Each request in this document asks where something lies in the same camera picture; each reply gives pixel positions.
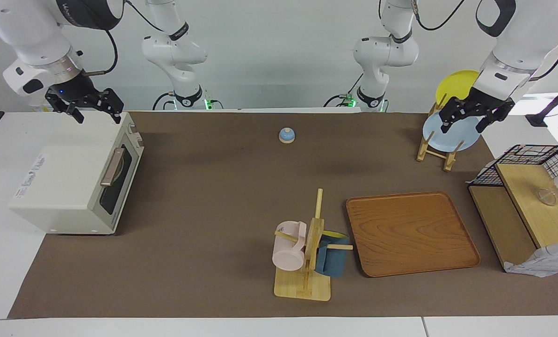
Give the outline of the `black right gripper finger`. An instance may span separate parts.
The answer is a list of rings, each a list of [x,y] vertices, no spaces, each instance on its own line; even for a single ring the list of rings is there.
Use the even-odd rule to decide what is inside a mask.
[[[96,91],[93,94],[93,109],[110,115],[115,124],[121,123],[123,112],[123,101],[112,88]]]
[[[65,113],[70,117],[73,117],[78,124],[84,122],[84,115],[78,111],[75,103],[67,104],[63,99],[61,99],[55,93],[46,93],[45,99],[52,107],[53,111],[56,113]]]

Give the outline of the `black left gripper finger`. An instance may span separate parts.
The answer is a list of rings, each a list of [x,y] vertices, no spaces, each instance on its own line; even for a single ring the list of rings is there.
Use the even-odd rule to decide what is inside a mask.
[[[493,110],[487,110],[486,115],[477,123],[476,131],[482,133],[494,122],[504,121],[514,106],[515,102],[513,100],[506,100],[501,106]]]
[[[446,134],[452,124],[465,119],[467,111],[473,109],[473,107],[474,102],[472,101],[451,97],[441,111],[439,111],[439,117],[442,121],[441,132]]]

